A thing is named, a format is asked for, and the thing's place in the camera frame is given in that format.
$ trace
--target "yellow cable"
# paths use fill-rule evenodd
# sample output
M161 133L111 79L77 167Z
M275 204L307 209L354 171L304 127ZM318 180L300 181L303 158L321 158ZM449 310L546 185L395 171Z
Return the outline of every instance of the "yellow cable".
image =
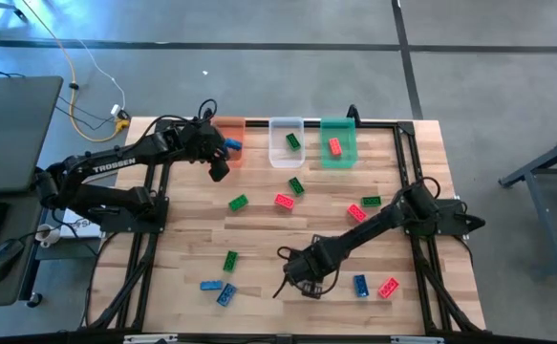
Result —
M61 44L61 41L59 40L59 38L57 38L57 36L55 36L55 34L51 31L51 29L49 29L49 27L45 24L45 22L42 21L42 19L40 19L40 17L38 16L38 14L36 14L36 12L32 9L32 7L28 4L28 2L26 0L23 0L23 3L26 4L26 6L28 7L28 10L30 10L33 14L33 16L36 17L36 19L38 19L38 21L40 22L40 24L42 24L43 27L45 27L45 29L47 29L47 31L51 34L51 36L53 37L53 39L55 40L55 42L57 43L57 46L59 46L59 49L61 49L61 51L64 53L64 55L66 56L66 59L68 60L68 64L70 65L70 71L72 72L72 82L73 84L76 84L76 71L75 71L75 65L72 63L72 60L70 59L70 55L68 54L68 52L66 52L66 50L64 49L64 46ZM104 138L104 139L93 139L88 137L87 135L83 134L83 132L80 130L80 128L78 128L78 124L76 124L75 121L75 92L76 90L74 88L72 89L72 95L70 96L70 108L69 108L69 112L70 112L70 122L72 123L73 127L75 128L76 132L83 137L86 140L89 140L91 142L105 142L107 140L112 140L117 134L118 132L120 132L124 127L127 127L129 125L129 120L124 120L124 119L117 119L117 123L115 124L115 131L113 132L113 134L111 136L109 136L108 138Z

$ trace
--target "white paper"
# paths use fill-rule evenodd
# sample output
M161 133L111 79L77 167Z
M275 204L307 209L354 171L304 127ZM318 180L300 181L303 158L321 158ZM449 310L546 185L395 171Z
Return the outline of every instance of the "white paper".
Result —
M64 219L62 220L66 224L73 224L72 228L76 231L76 234L80 238L101 238L103 237L102 232L99 230L99 226L92 223L91 221L78 216L70 209L66 209L64 213ZM62 226L59 232L62 238L74 238L72 231L66 226Z

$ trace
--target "computer mouse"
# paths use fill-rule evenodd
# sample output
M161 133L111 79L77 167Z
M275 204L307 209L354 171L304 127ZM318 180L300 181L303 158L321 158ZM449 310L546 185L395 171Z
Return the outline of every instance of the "computer mouse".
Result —
M9 239L0 244L0 281L5 279L25 246L17 239Z

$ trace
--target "green translucent bin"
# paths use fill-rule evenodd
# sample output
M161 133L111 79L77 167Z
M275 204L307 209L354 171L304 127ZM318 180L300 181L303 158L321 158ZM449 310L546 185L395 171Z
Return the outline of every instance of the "green translucent bin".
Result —
M329 139L337 138L342 155L334 156ZM320 159L324 168L351 168L356 163L356 129L353 118L321 118Z

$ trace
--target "red lego brick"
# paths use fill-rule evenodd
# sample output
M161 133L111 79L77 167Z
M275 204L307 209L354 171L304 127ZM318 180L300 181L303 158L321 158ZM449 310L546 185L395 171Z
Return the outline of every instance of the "red lego brick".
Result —
M295 205L295 201L291 197L287 197L283 194L277 194L274 202L286 209L293 209L293 206Z
M348 213L353 215L353 217L359 222L363 222L363 220L367 217L367 214L365 214L356 204L352 204L348 207Z
M342 147L339 145L339 140L337 138L329 139L329 147L331 148L333 155L342 155Z
M391 277L377 290L377 294L382 296L382 298L388 298L397 287L399 287L399 282Z

